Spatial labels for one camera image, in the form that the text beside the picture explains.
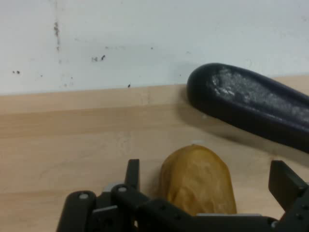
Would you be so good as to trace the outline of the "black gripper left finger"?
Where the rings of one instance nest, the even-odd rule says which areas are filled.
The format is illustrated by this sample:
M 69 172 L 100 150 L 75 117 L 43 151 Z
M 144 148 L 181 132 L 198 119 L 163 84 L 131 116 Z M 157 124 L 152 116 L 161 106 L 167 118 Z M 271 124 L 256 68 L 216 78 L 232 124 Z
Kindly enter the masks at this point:
M 99 196 L 88 190 L 66 197 L 58 222 L 58 232 L 153 232 L 150 222 L 137 221 L 125 206 L 112 199 L 112 184 Z

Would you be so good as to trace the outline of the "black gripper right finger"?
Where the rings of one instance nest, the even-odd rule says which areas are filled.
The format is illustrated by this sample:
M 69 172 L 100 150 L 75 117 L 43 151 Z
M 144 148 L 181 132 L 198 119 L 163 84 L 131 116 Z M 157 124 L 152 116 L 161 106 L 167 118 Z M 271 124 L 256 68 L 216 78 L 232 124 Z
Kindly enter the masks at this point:
M 307 232 L 309 230 L 309 185 L 285 162 L 271 162 L 268 188 L 284 210 L 274 224 L 276 232 Z

